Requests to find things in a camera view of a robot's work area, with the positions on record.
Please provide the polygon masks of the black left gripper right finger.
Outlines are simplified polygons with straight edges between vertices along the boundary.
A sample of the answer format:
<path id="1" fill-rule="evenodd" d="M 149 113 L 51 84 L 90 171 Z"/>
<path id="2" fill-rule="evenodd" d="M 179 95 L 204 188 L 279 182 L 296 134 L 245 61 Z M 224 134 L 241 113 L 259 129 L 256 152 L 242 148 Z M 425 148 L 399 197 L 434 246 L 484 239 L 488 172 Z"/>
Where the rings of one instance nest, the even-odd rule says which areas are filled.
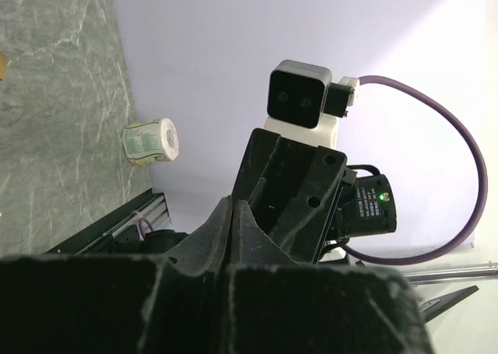
<path id="1" fill-rule="evenodd" d="M 293 263 L 233 210 L 226 270 L 228 353 L 431 353 L 412 288 L 389 268 Z"/>

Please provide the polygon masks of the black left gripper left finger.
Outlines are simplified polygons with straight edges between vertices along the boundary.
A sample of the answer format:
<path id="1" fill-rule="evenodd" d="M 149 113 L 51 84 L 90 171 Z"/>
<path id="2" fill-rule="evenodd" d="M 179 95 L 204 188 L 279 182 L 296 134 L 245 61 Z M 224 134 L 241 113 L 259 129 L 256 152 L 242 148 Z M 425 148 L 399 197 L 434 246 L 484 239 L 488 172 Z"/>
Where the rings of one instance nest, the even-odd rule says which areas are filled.
<path id="1" fill-rule="evenodd" d="M 1 262 L 3 353 L 219 353 L 233 213 L 223 198 L 165 254 Z"/>

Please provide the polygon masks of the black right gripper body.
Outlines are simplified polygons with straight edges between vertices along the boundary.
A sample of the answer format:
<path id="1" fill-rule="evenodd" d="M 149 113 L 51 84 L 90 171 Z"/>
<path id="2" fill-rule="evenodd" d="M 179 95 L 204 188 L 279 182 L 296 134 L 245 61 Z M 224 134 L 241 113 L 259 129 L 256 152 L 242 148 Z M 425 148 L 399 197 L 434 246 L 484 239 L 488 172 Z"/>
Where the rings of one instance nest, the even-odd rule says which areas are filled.
<path id="1" fill-rule="evenodd" d="M 366 171 L 342 190 L 319 257 L 324 257 L 353 237 L 393 233 L 397 229 L 395 198 L 388 178 L 373 165 L 349 165 L 349 172 Z"/>

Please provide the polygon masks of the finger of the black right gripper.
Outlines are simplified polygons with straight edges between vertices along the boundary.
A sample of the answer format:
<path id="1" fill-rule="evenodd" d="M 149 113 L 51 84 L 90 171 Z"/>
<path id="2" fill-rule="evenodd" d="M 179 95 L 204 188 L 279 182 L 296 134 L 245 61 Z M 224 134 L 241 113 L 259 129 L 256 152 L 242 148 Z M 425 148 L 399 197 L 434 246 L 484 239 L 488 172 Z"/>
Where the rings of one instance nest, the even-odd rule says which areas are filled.
<path id="1" fill-rule="evenodd" d="M 232 261 L 318 261 L 347 157 L 271 131 L 252 131 L 232 190 Z"/>

